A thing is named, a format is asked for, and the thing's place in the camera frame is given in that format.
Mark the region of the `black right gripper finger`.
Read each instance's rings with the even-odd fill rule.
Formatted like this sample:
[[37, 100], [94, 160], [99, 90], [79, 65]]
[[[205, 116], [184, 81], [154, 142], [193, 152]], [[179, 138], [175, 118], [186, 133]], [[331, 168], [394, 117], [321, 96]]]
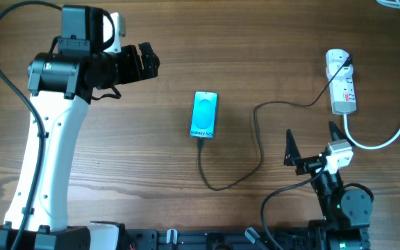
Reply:
[[294, 140], [294, 136], [290, 129], [286, 130], [286, 146], [285, 146], [285, 157], [284, 165], [297, 165], [301, 160], [297, 144]]
[[338, 128], [335, 122], [330, 121], [328, 127], [332, 141], [344, 140], [346, 138], [346, 135]]

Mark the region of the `teal screen smartphone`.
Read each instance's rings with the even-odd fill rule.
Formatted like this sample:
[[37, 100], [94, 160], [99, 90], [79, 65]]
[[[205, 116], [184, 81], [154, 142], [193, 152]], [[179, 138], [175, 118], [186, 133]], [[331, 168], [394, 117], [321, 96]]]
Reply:
[[217, 102], [218, 94], [215, 92], [195, 92], [190, 125], [191, 137], [214, 137]]

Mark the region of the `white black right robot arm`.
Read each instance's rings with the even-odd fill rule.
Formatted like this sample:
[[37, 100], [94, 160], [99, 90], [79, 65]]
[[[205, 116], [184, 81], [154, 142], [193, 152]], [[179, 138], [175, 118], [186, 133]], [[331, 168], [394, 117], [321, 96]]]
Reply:
[[334, 122], [328, 126], [331, 141], [319, 155], [307, 158], [301, 157], [292, 131], [286, 131], [284, 164], [296, 167], [298, 176], [310, 175], [323, 216], [301, 229], [305, 248], [368, 250], [374, 195], [364, 185], [342, 181], [340, 169], [350, 164], [355, 145]]

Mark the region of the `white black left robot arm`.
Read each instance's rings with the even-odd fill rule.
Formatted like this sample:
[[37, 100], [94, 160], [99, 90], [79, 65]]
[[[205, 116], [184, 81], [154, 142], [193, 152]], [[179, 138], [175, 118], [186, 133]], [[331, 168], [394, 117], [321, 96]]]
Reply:
[[75, 5], [60, 11], [61, 34], [28, 66], [28, 140], [0, 249], [131, 249], [123, 224], [69, 225], [69, 175], [94, 90], [119, 99], [118, 85], [155, 78], [160, 61], [147, 42], [121, 45], [126, 22], [119, 13]]

